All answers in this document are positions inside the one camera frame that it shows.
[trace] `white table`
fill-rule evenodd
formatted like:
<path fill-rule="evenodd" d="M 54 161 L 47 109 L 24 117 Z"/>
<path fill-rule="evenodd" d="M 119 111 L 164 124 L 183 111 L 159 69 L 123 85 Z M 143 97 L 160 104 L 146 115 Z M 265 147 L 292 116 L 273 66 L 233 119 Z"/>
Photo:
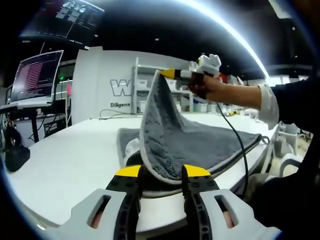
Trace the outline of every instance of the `white table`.
<path fill-rule="evenodd" d="M 187 113 L 189 120 L 229 128 L 218 115 Z M 236 130 L 261 133 L 270 139 L 276 132 L 247 116 L 228 118 Z M 119 128 L 140 127 L 141 116 L 86 120 L 45 138 L 30 147 L 31 158 L 8 181 L 22 203 L 52 226 L 61 225 L 71 209 L 96 189 L 105 189 L 120 168 L 117 151 Z M 252 171 L 262 159 L 264 143 L 247 154 Z M 215 180 L 221 189 L 232 189 L 245 176 L 243 158 Z M 142 199 L 137 232 L 157 230 L 181 222 L 185 217 L 182 193 Z"/>

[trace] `ceiling light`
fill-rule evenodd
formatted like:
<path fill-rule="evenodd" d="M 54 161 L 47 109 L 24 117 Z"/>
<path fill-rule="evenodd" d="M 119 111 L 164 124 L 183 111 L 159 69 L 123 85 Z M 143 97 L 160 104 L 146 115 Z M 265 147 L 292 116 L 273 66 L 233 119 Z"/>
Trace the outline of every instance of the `ceiling light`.
<path fill-rule="evenodd" d="M 195 0 L 176 0 L 176 1 L 185 5 L 188 5 L 193 9 L 198 10 L 203 15 L 206 15 L 207 17 L 211 18 L 213 21 L 215 21 L 216 23 L 224 27 L 224 29 L 226 29 L 235 39 L 237 39 L 238 42 L 241 43 L 241 45 L 249 52 L 249 54 L 253 57 L 255 62 L 258 64 L 258 66 L 262 70 L 264 77 L 269 78 L 269 74 L 265 66 L 263 65 L 263 63 L 255 53 L 255 51 L 251 48 L 251 46 L 247 43 L 247 41 L 236 30 L 234 30 L 228 23 L 225 22 L 225 20 L 223 20 L 213 11 L 201 5 L 200 3 L 196 2 Z"/>

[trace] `gray towel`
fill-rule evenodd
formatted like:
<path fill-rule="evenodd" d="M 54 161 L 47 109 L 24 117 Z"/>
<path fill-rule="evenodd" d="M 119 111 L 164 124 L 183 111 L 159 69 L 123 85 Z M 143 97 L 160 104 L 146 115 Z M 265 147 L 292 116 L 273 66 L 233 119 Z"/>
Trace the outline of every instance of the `gray towel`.
<path fill-rule="evenodd" d="M 238 133 L 247 151 L 261 140 L 260 134 Z M 180 115 L 159 71 L 152 81 L 139 139 L 146 168 L 170 185 L 181 184 L 183 164 L 202 167 L 214 174 L 242 157 L 240 143 L 231 129 L 200 124 Z"/>

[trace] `shelf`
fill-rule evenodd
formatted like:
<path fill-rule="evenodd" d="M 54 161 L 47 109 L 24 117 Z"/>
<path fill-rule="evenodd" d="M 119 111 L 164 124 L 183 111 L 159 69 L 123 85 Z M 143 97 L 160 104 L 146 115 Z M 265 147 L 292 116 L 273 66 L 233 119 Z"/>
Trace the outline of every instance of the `shelf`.
<path fill-rule="evenodd" d="M 140 74 L 154 74 L 156 70 L 168 70 L 168 68 L 151 65 L 138 65 L 137 72 Z"/>
<path fill-rule="evenodd" d="M 149 92 L 150 87 L 138 88 L 136 91 L 137 92 Z M 173 94 L 187 94 L 187 95 L 192 94 L 191 91 L 187 91 L 187 90 L 171 90 L 171 93 L 173 93 Z"/>

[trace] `person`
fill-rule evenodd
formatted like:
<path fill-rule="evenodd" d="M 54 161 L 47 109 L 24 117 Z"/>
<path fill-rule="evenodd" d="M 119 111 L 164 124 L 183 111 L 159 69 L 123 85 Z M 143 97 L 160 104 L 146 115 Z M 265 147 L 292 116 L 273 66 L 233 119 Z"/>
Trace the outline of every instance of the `person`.
<path fill-rule="evenodd" d="M 258 86 L 231 85 L 204 76 L 203 83 L 195 86 L 192 91 L 197 94 L 206 90 L 208 101 L 233 104 L 258 110 L 260 120 L 274 128 L 280 121 L 285 124 L 296 124 L 298 128 L 317 134 L 319 120 L 315 105 L 319 103 L 318 91 L 320 78 L 310 77 L 294 83 L 270 87 L 267 84 Z M 315 158 L 317 152 L 310 153 Z M 249 198 L 249 205 L 254 211 L 255 218 L 266 227 L 277 227 L 283 231 L 301 227 L 299 218 L 308 218 L 310 207 L 319 211 L 319 200 L 316 189 L 303 186 L 303 179 L 298 174 L 284 178 L 270 177 L 267 174 L 259 176 L 255 181 L 260 185 Z M 228 214 L 224 214 L 228 226 L 233 223 Z"/>

